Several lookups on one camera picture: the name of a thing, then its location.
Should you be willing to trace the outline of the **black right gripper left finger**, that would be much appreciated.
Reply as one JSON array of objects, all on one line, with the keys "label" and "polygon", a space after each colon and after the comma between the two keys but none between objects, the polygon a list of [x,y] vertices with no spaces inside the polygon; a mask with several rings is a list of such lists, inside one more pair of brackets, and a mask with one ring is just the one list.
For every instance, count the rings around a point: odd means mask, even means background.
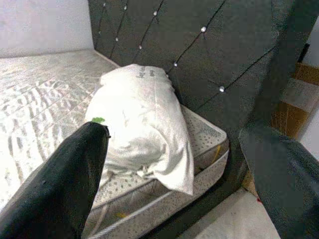
[{"label": "black right gripper left finger", "polygon": [[110,133],[89,121],[67,137],[0,212],[0,239],[81,239]]}]

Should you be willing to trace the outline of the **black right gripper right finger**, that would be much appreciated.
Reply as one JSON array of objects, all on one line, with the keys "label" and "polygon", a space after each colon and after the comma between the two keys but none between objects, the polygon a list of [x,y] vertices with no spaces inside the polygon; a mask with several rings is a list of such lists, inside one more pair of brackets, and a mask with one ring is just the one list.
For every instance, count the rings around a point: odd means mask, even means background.
[{"label": "black right gripper right finger", "polygon": [[247,126],[239,142],[280,238],[319,239],[319,161],[271,127]]}]

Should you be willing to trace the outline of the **white pillow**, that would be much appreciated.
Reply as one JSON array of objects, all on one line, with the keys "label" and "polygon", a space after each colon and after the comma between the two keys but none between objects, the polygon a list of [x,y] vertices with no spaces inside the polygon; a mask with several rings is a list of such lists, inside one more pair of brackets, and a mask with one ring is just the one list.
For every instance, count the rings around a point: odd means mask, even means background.
[{"label": "white pillow", "polygon": [[101,76],[85,121],[108,127],[101,184],[137,174],[192,195],[194,160],[186,122],[164,69],[131,64]]}]

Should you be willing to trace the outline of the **grey patterned mattress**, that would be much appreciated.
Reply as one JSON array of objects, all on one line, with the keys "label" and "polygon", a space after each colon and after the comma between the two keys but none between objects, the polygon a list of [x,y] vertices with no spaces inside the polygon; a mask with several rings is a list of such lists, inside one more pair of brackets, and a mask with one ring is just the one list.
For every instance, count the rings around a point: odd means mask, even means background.
[{"label": "grey patterned mattress", "polygon": [[[0,59],[0,211],[25,179],[84,123],[100,77],[117,64],[92,50]],[[182,107],[194,155],[193,194],[138,175],[97,193],[83,239],[138,239],[212,187],[224,173],[227,134]]]}]

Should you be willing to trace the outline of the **dark grey tufted headboard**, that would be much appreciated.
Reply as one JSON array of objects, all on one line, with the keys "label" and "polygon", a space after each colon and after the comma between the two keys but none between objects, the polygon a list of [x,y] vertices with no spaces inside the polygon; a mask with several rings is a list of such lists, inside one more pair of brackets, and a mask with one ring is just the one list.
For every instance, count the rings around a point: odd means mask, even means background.
[{"label": "dark grey tufted headboard", "polygon": [[94,48],[163,68],[180,102],[232,139],[270,125],[319,0],[88,0]]}]

